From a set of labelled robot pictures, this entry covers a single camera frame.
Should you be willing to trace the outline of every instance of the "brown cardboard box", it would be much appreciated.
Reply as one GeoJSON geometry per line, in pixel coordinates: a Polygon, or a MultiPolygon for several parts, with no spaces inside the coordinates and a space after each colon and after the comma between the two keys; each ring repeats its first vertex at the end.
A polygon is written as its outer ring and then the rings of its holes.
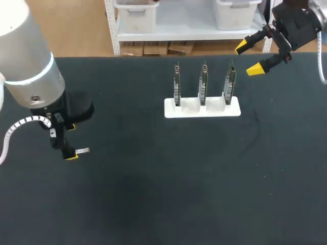
{"type": "Polygon", "coordinates": [[[144,42],[121,42],[121,56],[143,56],[144,42]]]}
{"type": "Polygon", "coordinates": [[[144,55],[146,56],[166,56],[168,54],[168,42],[154,41],[145,42],[144,55]]]}
{"type": "Polygon", "coordinates": [[[195,41],[175,41],[171,42],[168,48],[170,55],[190,55],[195,45],[195,41]]]}

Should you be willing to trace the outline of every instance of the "dark tabletop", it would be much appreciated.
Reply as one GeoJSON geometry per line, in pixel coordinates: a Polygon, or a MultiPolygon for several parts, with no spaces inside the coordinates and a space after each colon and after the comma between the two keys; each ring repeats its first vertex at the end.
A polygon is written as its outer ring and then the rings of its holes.
{"type": "MultiPolygon", "coordinates": [[[[327,244],[327,86],[316,54],[248,77],[265,57],[57,59],[67,90],[93,98],[68,133],[91,153],[64,161],[48,131],[19,128],[0,167],[0,244],[327,244]],[[240,117],[164,117],[177,61],[182,96],[204,61],[219,96],[232,58],[240,117]]],[[[28,115],[6,93],[0,138],[28,115]]]]}

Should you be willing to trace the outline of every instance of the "white shelf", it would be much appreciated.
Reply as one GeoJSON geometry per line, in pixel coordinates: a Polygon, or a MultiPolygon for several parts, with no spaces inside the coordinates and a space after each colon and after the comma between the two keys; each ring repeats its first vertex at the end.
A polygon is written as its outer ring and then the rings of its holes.
{"type": "Polygon", "coordinates": [[[212,13],[211,1],[163,0],[157,8],[156,31],[125,33],[119,26],[118,41],[178,41],[243,39],[262,30],[265,21],[257,9],[250,29],[220,31],[212,13]]]}

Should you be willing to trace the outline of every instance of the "white storage bin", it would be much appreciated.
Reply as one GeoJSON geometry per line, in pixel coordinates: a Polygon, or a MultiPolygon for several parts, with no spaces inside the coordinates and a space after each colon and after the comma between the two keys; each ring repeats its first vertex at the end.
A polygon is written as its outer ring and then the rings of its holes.
{"type": "Polygon", "coordinates": [[[258,4],[262,0],[213,0],[214,16],[219,30],[250,28],[258,4]]]}
{"type": "Polygon", "coordinates": [[[153,33],[159,3],[146,4],[145,0],[116,0],[121,28],[125,33],[153,33]]]}

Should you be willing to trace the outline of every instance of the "white stand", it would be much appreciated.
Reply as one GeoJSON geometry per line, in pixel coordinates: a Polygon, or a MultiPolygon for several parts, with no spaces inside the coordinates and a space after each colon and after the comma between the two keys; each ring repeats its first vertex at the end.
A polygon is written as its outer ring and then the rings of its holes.
{"type": "Polygon", "coordinates": [[[241,109],[237,97],[232,98],[231,105],[226,105],[224,93],[222,94],[222,97],[207,97],[205,103],[206,106],[200,106],[200,100],[198,97],[181,98],[181,106],[175,106],[174,98],[165,99],[165,117],[226,117],[241,115],[241,109]]]}

